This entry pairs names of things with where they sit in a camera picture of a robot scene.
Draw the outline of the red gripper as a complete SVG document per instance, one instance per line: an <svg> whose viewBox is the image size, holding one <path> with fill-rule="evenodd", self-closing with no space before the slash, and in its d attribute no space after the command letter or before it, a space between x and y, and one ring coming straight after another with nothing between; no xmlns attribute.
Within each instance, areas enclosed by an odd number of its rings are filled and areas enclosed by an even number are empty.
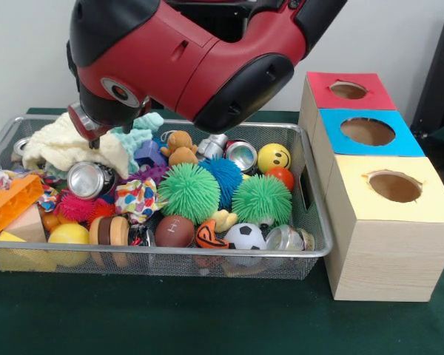
<svg viewBox="0 0 444 355"><path fill-rule="evenodd" d="M89 143L99 143L100 137L110 130L110 126L93 121L80 104L69 105L67 111L79 135Z"/></svg>

